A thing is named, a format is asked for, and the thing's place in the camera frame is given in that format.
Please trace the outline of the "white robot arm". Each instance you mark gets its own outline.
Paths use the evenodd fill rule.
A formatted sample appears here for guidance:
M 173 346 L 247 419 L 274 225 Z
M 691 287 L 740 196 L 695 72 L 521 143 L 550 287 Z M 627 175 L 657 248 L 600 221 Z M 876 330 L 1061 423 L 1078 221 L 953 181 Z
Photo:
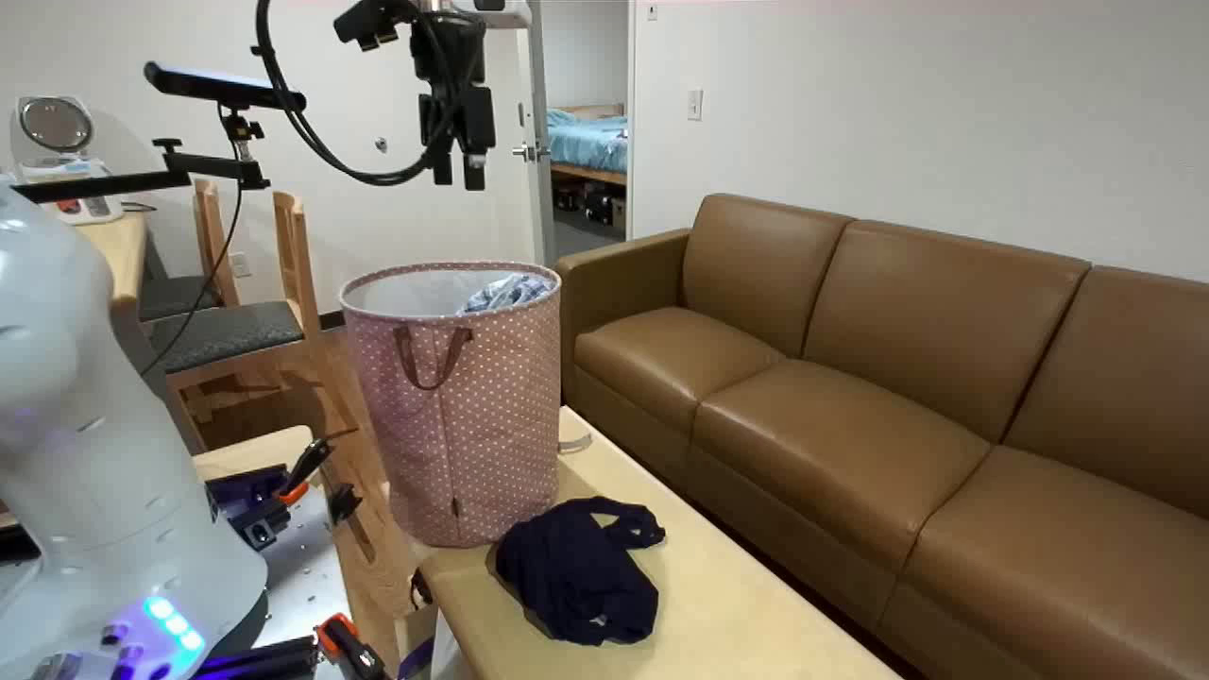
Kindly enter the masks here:
M 39 548 L 0 588 L 7 680 L 192 680 L 254 643 L 267 564 L 210 505 L 114 332 L 114 271 L 45 186 L 0 196 L 0 492 Z

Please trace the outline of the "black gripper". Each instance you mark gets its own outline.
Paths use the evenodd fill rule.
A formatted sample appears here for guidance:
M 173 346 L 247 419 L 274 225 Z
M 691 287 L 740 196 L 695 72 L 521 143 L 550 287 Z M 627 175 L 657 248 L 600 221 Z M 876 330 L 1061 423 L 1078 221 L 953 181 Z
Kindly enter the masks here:
M 496 146 L 491 90 L 482 85 L 482 21 L 476 16 L 427 10 L 415 0 L 355 0 L 332 19 L 340 40 L 362 54 L 398 39 L 408 21 L 408 54 L 427 84 L 418 99 L 423 143 L 434 146 L 434 186 L 453 186 L 449 143 L 463 151 L 463 189 L 486 189 Z

